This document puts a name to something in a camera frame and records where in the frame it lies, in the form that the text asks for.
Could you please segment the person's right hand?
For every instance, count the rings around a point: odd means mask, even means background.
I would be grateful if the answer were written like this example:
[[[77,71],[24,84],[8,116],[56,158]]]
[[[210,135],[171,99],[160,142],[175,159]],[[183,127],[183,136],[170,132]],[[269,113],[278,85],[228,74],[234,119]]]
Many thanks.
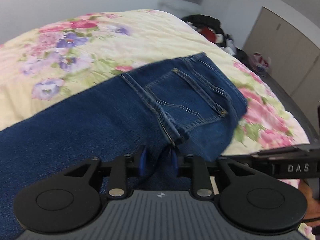
[[[298,189],[302,194],[304,194],[308,203],[308,208],[304,217],[304,221],[319,218],[319,200],[315,200],[313,198],[312,189],[303,180],[300,180]]]

